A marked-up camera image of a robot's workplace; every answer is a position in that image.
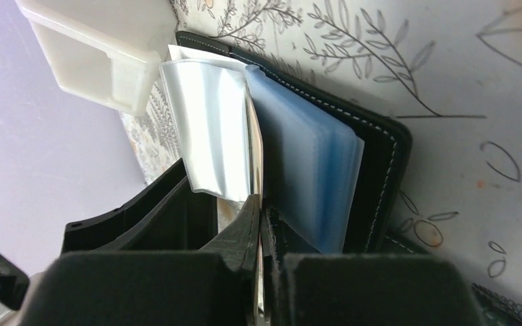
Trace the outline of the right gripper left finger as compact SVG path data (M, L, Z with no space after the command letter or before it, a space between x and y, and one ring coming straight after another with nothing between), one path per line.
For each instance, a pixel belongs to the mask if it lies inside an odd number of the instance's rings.
M250 198L234 223L218 231L217 199L194 193L182 160L122 206L65 227L61 252L204 251L234 271L254 268L258 217Z

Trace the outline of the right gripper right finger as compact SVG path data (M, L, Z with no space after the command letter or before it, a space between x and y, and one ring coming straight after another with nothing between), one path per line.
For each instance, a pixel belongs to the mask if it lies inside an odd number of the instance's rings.
M300 237L273 207L262 211L262 248L264 255L265 308L268 315L278 315L279 273L287 253L319 253Z

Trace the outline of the black leather card holder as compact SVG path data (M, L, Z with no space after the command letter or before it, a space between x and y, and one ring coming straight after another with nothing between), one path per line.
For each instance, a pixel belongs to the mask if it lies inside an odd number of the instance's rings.
M160 66L190 185L270 210L320 253L374 253L411 154L408 128L181 31Z

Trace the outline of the white plastic card box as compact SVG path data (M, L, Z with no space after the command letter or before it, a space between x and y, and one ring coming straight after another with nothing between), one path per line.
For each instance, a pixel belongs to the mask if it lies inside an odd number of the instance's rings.
M168 1L17 1L60 89L145 112L178 19Z

